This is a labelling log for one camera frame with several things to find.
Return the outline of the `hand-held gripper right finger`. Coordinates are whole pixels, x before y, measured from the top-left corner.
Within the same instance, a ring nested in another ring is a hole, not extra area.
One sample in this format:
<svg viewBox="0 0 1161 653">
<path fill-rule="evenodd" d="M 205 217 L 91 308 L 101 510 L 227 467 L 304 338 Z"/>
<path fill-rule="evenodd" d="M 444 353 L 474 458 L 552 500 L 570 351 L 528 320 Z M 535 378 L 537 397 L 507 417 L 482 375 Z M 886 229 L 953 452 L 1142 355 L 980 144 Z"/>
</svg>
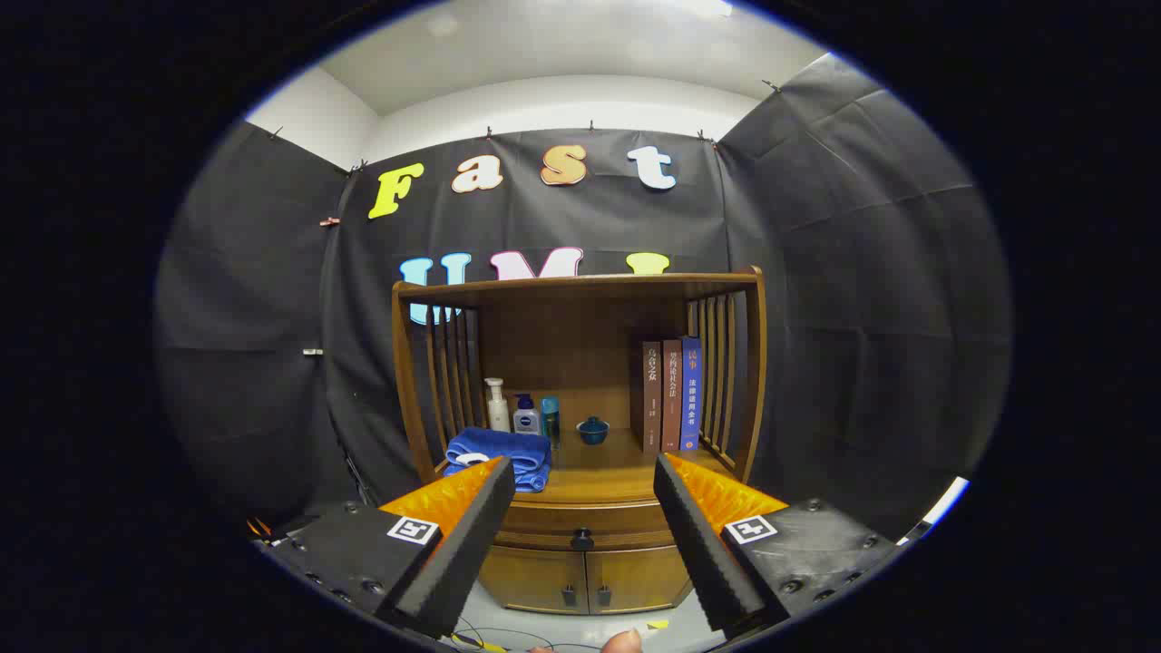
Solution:
<svg viewBox="0 0 1161 653">
<path fill-rule="evenodd" d="M 652 487 L 707 624 L 723 636 L 805 619 L 906 548 L 829 502 L 788 504 L 671 453 L 657 458 Z"/>
</svg>

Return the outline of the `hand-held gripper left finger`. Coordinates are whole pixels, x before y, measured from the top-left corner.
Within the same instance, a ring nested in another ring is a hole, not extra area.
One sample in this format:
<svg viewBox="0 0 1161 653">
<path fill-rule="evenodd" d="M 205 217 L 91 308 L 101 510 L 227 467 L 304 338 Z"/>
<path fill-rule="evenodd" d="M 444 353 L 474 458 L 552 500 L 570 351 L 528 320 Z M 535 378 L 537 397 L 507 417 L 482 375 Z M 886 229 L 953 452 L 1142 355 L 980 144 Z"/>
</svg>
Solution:
<svg viewBox="0 0 1161 653">
<path fill-rule="evenodd" d="M 385 505 L 258 528 L 257 550 L 362 620 L 440 639 L 457 627 L 514 494 L 513 462 L 497 455 Z"/>
</svg>

